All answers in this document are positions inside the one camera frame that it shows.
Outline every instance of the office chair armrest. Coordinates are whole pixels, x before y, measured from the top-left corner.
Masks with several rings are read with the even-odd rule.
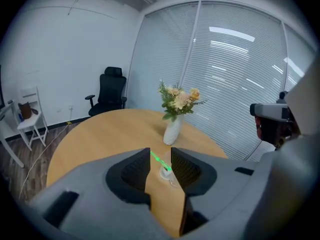
[[[96,95],[89,95],[87,97],[85,97],[84,99],[85,100],[90,100],[90,105],[91,105],[91,108],[94,107],[94,102],[92,101],[93,97],[95,97]]]
[[[122,109],[126,107],[126,101],[128,100],[127,97],[121,97],[122,100]]]

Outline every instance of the black office chair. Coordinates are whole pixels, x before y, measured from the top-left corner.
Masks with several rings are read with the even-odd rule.
[[[108,66],[104,74],[100,75],[100,93],[98,103],[94,105],[92,99],[95,95],[85,97],[90,100],[89,116],[95,116],[107,111],[124,109],[127,98],[121,97],[127,79],[122,76],[120,67]]]

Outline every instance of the green laser line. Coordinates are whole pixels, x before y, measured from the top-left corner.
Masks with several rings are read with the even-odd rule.
[[[156,161],[158,161],[164,168],[166,168],[168,171],[171,171],[171,167],[165,163],[165,161],[161,160],[155,153],[150,151],[151,155],[155,158]]]

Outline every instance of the brown bag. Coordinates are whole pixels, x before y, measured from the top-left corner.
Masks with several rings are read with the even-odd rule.
[[[25,104],[18,103],[18,106],[21,111],[22,118],[25,120],[31,117],[32,112],[38,115],[38,111],[34,108],[31,108],[29,102]]]

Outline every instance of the white folding chair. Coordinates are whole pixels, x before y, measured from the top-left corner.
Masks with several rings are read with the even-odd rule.
[[[30,107],[33,109],[36,109],[38,111],[38,114],[34,114],[32,112],[32,115],[30,118],[25,119],[23,122],[19,123],[17,130],[20,132],[22,139],[24,140],[25,144],[27,145],[27,147],[30,150],[32,150],[31,149],[32,142],[37,139],[40,139],[42,144],[44,146],[46,146],[46,137],[47,137],[49,130],[47,127],[47,123],[46,123],[44,114],[41,109],[38,88],[35,86],[32,88],[28,88],[28,89],[22,89],[20,91],[20,93],[21,93],[20,103],[24,104],[24,103],[29,102]],[[43,121],[43,124],[45,127],[44,135],[40,135],[39,130],[37,128],[37,122],[38,122],[39,118],[42,118],[42,121]],[[28,139],[28,137],[25,134],[25,129],[28,129],[28,128],[31,128],[31,129],[33,128],[32,129],[32,136],[31,136],[30,140]]]

